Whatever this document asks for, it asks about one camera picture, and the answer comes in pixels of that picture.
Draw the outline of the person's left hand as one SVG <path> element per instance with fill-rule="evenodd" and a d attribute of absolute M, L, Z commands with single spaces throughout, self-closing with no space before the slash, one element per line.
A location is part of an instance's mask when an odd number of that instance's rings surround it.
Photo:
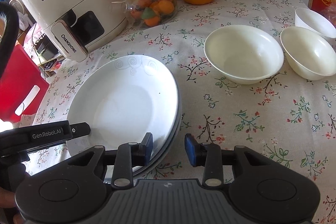
<path fill-rule="evenodd" d="M 13 192 L 0 188 L 0 207 L 2 209 L 9 209 L 16 207 L 14 196 L 15 194 Z M 25 220 L 19 213 L 17 213 L 15 216 L 13 216 L 13 223 L 23 224 L 25 223 Z"/>

